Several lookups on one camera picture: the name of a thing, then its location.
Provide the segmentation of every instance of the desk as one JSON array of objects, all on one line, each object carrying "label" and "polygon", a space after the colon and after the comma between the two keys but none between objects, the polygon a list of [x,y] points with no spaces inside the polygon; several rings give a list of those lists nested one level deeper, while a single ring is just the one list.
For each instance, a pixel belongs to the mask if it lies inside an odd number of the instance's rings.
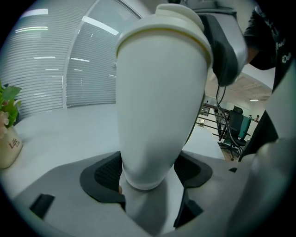
[{"label": "desk", "polygon": [[[22,120],[16,125],[16,130],[24,146],[14,164],[1,174],[2,184],[12,199],[54,167],[119,150],[115,104],[40,113]],[[183,150],[224,159],[213,135],[198,126],[194,128]],[[172,230],[183,192],[173,168],[165,182],[169,197],[167,203],[174,208],[167,210],[167,217],[159,233]],[[123,187],[123,193],[127,195],[125,190],[128,187],[122,178],[120,185]],[[145,198],[141,193],[130,195],[133,199]]]}]

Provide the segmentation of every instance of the office chair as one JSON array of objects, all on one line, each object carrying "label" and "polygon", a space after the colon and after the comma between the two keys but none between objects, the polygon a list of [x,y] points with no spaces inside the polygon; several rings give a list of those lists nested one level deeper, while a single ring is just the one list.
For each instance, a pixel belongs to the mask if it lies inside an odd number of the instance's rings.
[{"label": "office chair", "polygon": [[[244,120],[244,116],[242,115],[243,113],[243,110],[239,107],[236,107],[234,106],[233,110],[231,110],[229,112],[229,129],[230,129],[230,132],[231,132],[231,136],[232,136],[232,139],[235,141],[235,143],[240,146],[240,147],[244,147],[246,145],[246,141],[244,140],[244,138],[246,137],[246,135],[249,135],[247,133],[247,130],[249,129],[249,126],[250,126],[250,123],[251,123],[251,120],[249,119],[249,122],[248,124],[246,125],[246,128],[244,129],[243,131],[243,136],[240,137],[240,132],[241,132],[241,125],[242,125],[242,122]],[[226,126],[224,127],[223,129],[223,132],[222,132],[222,135],[221,137],[223,137],[224,133],[225,133],[225,130],[226,130]],[[231,160],[233,161],[234,160],[234,155],[233,155],[233,152],[236,152],[237,153],[237,150],[235,149],[236,145],[230,140],[230,145],[227,145],[227,144],[224,144],[224,143],[220,143],[221,146],[224,146],[224,147],[221,147],[221,149],[228,149],[232,155],[232,158]]]}]

